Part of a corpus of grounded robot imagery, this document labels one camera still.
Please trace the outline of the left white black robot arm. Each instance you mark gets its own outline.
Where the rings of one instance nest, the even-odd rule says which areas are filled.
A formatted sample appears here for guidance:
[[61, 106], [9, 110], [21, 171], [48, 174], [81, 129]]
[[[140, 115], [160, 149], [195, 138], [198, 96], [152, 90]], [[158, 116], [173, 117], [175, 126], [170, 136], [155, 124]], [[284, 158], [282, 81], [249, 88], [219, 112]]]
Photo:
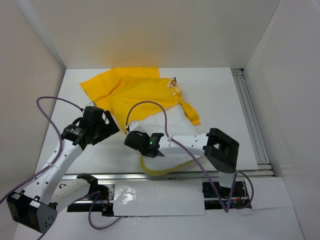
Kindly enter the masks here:
[[12, 219], [39, 233], [46, 233], [58, 213], [79, 199], [95, 197], [108, 200], [109, 189], [90, 174], [81, 173], [72, 182], [61, 186], [61, 180], [72, 163], [88, 145], [96, 145], [119, 132], [111, 113], [95, 106], [87, 106], [83, 115], [64, 128], [54, 153], [20, 191], [6, 197]]

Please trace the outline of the yellow pillowcase with white print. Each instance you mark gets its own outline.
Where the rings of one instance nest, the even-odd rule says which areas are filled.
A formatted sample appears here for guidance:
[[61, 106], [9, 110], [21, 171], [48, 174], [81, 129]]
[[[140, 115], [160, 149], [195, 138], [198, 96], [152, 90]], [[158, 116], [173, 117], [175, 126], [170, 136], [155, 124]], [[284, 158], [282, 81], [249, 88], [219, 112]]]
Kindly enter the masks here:
[[184, 101], [174, 77], [161, 78], [155, 67], [112, 68], [80, 83], [81, 88], [96, 106], [110, 111], [119, 127], [124, 130], [134, 120], [164, 114], [180, 105], [185, 117], [194, 125], [200, 124], [196, 110]]

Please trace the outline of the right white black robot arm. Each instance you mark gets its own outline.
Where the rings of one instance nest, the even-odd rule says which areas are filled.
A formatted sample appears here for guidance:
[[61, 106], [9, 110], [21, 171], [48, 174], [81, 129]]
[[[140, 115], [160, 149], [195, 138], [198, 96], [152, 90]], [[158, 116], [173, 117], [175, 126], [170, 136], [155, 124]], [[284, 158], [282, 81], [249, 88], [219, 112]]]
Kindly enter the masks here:
[[149, 158], [182, 154], [205, 157], [219, 172], [220, 194], [230, 196], [236, 189], [234, 179], [240, 144], [218, 128], [197, 135], [167, 135], [161, 132], [148, 135], [133, 130], [125, 138], [124, 145]]

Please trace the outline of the white pillow with yellow edge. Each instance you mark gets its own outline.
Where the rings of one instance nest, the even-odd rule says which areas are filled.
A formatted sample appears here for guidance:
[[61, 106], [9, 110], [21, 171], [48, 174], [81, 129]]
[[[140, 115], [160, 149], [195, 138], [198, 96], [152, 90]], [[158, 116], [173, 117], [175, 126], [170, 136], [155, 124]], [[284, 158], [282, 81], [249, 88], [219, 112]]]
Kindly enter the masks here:
[[[196, 135], [209, 131], [208, 126], [194, 126], [185, 116], [182, 107], [178, 104], [166, 111], [167, 130], [170, 135]], [[165, 117], [162, 111], [151, 115], [139, 124], [151, 135], [165, 132]], [[187, 153], [169, 155], [165, 157], [140, 157], [140, 167], [149, 176], [161, 176], [171, 172], [190, 172], [195, 167], [193, 159]]]

